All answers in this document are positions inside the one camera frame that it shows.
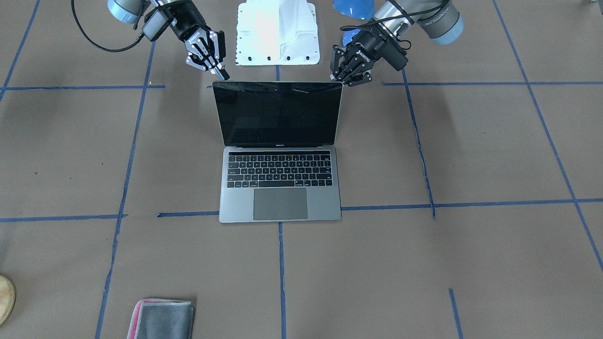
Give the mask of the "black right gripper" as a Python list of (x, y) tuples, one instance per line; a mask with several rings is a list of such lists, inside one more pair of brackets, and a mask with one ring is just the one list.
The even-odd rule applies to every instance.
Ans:
[(224, 32), (211, 29), (191, 0), (174, 0), (165, 5), (174, 20), (170, 28), (187, 49), (187, 64), (210, 71), (219, 80), (229, 80), (223, 60), (226, 56)]

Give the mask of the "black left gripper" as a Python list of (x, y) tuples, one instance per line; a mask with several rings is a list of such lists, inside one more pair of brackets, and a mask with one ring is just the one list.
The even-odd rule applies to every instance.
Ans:
[(370, 83), (371, 69), (381, 59), (395, 71), (408, 62), (406, 50), (382, 26), (360, 28), (351, 43), (332, 46), (330, 80), (350, 87)]

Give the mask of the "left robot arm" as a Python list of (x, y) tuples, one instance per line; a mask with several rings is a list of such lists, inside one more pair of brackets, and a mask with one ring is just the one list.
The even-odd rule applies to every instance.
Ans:
[(402, 71), (412, 45), (402, 37), (413, 25), (439, 45), (452, 43), (464, 30), (464, 19), (450, 0), (387, 0), (375, 13), (374, 2), (369, 4), (363, 15), (353, 14), (351, 6), (347, 9), (347, 16), (366, 22), (341, 26), (342, 45), (333, 45), (330, 61), (332, 81), (351, 87), (369, 83), (371, 70), (380, 60)]

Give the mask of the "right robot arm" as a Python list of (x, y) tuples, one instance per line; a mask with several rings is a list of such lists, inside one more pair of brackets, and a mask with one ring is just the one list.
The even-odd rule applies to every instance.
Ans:
[(144, 20), (141, 37), (156, 41), (170, 28), (187, 50), (187, 65), (228, 80), (225, 69), (225, 34), (210, 28), (191, 0), (109, 0), (108, 11), (118, 21), (138, 25)]

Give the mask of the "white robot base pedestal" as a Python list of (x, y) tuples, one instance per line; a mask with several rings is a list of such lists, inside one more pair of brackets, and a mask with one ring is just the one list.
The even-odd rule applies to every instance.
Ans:
[(316, 9), (307, 0), (246, 0), (236, 30), (236, 65), (319, 64)]

